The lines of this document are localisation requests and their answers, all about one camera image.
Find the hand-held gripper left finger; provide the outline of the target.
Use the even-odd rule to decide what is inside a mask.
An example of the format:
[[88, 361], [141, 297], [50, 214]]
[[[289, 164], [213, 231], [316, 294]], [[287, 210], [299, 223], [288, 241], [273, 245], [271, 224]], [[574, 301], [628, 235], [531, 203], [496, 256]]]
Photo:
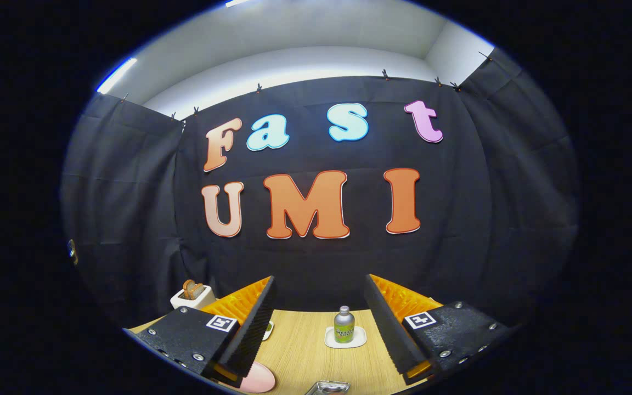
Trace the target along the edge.
[[180, 306], [126, 335], [166, 363], [213, 386], [238, 387], [255, 362], [273, 315], [274, 276], [202, 308]]

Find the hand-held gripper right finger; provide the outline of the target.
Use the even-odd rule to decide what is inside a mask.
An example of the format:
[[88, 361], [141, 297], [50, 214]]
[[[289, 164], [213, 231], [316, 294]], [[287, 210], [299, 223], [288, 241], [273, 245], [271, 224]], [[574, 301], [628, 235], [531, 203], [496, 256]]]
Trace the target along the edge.
[[439, 303], [371, 273], [365, 277], [364, 296], [407, 385], [444, 380], [514, 334], [467, 302]]

